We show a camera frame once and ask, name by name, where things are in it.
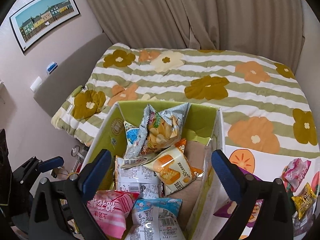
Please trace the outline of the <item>beige curtain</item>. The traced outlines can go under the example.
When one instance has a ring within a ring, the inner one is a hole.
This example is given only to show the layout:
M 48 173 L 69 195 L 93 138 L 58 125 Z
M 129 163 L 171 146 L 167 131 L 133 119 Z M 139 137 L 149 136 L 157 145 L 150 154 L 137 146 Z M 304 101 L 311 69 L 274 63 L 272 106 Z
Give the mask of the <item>beige curtain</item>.
M 217 49 L 296 70 L 304 45 L 301 0 L 87 0 L 113 42 L 132 48 Z

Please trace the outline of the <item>green cardboard box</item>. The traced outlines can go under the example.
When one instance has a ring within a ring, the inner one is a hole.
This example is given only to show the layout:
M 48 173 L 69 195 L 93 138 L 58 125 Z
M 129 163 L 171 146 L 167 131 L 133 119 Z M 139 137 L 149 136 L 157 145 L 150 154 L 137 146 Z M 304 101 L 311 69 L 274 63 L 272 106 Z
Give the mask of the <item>green cardboard box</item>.
M 100 150 L 107 149 L 112 156 L 122 157 L 127 142 L 124 121 L 138 126 L 144 108 L 150 104 L 156 111 L 178 105 L 173 101 L 120 101 L 115 103 L 93 140 L 84 164 L 91 163 Z M 204 175 L 173 195 L 183 200 L 179 224 L 186 239 L 213 239 L 211 225 L 220 195 L 221 183 L 211 164 L 211 154 L 225 150 L 223 116 L 221 110 L 205 105 L 191 104 L 183 125 L 182 136 L 187 140 L 186 157 L 191 166 L 200 168 Z

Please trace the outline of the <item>dark purple snack bag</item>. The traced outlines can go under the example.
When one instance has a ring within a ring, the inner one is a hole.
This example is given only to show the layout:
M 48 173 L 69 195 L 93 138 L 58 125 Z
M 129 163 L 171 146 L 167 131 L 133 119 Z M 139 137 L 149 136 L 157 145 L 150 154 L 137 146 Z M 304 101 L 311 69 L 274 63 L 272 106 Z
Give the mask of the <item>dark purple snack bag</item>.
M 312 208 L 310 208 L 308 211 L 306 211 L 303 218 L 301 218 L 301 219 L 299 219 L 298 215 L 295 214 L 295 216 L 292 219 L 293 236 L 297 237 L 297 236 L 300 236 L 300 235 L 306 233 L 307 231 L 309 231 L 313 225 L 314 220 L 315 220 L 315 215 L 313 214 Z

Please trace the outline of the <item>white blue chip bag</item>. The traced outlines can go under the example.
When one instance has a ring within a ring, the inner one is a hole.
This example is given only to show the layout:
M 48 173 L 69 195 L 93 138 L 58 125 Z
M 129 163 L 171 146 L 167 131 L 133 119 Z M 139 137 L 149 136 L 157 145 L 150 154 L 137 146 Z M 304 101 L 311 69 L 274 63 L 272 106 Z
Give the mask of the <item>white blue chip bag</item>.
M 181 199 L 138 199 L 132 209 L 133 226 L 125 240 L 183 240 L 177 221 Z

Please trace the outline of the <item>grey headboard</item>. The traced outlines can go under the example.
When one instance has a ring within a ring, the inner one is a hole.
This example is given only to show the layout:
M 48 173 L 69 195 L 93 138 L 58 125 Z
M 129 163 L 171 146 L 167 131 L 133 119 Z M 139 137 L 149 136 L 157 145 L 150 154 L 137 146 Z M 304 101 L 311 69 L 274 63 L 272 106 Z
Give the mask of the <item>grey headboard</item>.
M 34 100 L 52 117 L 79 85 L 84 85 L 95 64 L 112 46 L 105 33 L 93 38 L 61 62 L 36 90 Z

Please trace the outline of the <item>small pink strawberry bag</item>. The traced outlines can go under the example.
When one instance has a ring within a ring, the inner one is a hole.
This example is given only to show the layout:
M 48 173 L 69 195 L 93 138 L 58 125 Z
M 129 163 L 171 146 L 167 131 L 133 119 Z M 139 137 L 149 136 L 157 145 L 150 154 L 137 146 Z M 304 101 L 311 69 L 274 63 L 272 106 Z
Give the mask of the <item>small pink strawberry bag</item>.
M 302 180 L 305 178 L 311 161 L 302 161 L 300 158 L 293 159 L 282 174 L 282 178 L 290 186 L 292 192 L 296 192 Z

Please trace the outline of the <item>pink striped snack bag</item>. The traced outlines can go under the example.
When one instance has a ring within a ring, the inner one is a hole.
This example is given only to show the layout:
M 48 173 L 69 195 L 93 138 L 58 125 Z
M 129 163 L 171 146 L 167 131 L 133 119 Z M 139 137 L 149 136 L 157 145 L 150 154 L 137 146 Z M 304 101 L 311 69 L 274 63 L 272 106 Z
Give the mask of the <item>pink striped snack bag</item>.
M 138 192 L 100 190 L 87 202 L 87 208 L 105 235 L 121 239 L 138 197 Z

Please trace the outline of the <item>white wall switch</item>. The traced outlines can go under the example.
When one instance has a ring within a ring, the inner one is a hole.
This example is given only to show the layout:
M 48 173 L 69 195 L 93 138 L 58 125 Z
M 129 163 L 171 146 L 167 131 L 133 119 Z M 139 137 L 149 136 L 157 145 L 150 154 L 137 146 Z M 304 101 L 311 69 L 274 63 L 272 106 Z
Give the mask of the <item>white wall switch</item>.
M 31 91 L 35 93 L 37 89 L 40 87 L 40 85 L 42 85 L 42 79 L 40 76 L 38 76 L 30 86 Z

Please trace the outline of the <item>orange cracker snack bag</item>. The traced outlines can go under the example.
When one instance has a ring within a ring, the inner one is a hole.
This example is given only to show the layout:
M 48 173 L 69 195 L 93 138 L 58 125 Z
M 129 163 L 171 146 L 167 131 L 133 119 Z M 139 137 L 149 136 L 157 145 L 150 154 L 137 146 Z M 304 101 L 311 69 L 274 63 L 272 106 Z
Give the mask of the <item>orange cracker snack bag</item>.
M 143 164 L 143 167 L 155 172 L 163 182 L 166 196 L 184 189 L 198 177 L 204 175 L 204 171 L 192 167 L 184 155 L 186 143 L 186 139 L 183 138 L 151 161 Z

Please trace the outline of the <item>framed houses picture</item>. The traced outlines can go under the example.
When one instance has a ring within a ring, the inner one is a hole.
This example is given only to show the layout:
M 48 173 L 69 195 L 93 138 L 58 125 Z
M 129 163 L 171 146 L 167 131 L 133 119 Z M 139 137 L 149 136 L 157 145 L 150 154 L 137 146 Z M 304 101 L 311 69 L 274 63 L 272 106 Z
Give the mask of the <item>framed houses picture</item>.
M 79 16 L 75 0 L 33 0 L 9 17 L 22 53 L 59 25 Z

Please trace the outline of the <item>yellow chocolate snack bag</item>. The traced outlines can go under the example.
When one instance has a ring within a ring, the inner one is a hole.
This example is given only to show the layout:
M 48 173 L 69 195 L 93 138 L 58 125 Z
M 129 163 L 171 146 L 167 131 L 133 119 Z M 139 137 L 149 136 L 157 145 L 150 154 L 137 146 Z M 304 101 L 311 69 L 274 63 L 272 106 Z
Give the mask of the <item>yellow chocolate snack bag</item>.
M 298 219 L 302 219 L 306 211 L 310 209 L 313 203 L 316 201 L 316 194 L 313 192 L 309 183 L 306 183 L 302 193 L 299 196 L 293 196 L 291 199 L 294 202 L 296 211 L 298 213 Z

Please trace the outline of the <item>silver grey snack bag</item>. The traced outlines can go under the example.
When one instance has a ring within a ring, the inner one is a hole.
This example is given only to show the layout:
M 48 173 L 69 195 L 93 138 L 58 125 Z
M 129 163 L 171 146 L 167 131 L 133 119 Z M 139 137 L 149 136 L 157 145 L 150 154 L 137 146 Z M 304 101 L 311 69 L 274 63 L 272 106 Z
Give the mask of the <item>silver grey snack bag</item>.
M 121 168 L 144 165 L 178 142 L 189 108 L 190 104 L 186 102 L 158 112 L 147 104 L 138 127 L 124 121 L 127 148 Z

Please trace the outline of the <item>floral striped quilt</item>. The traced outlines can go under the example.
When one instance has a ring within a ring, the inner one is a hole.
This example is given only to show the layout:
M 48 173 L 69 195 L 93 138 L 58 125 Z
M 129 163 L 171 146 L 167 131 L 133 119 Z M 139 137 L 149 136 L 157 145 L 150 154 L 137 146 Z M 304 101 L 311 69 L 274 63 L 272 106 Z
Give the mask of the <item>floral striped quilt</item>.
M 63 97 L 51 123 L 89 146 L 113 104 L 128 100 L 217 107 L 229 145 L 319 156 L 312 112 L 291 68 L 230 50 L 114 44 L 102 51 L 87 82 Z

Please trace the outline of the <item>white snack bag upper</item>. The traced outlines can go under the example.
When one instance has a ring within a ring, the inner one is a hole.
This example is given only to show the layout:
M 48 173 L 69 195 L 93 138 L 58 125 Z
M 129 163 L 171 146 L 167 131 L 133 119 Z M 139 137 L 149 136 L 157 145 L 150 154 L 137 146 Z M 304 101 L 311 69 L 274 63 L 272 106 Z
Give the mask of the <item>white snack bag upper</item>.
M 118 191 L 139 193 L 139 198 L 162 198 L 163 187 L 156 173 L 143 166 L 129 169 L 121 168 L 124 159 L 116 156 L 114 169 L 114 187 Z

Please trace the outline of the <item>blue white box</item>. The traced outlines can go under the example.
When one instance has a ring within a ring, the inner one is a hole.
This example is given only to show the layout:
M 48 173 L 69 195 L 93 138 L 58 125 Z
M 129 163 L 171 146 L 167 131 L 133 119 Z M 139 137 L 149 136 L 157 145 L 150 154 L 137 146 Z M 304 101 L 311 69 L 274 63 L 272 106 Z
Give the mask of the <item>blue white box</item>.
M 56 62 L 51 62 L 46 68 L 47 75 L 50 75 L 57 68 Z

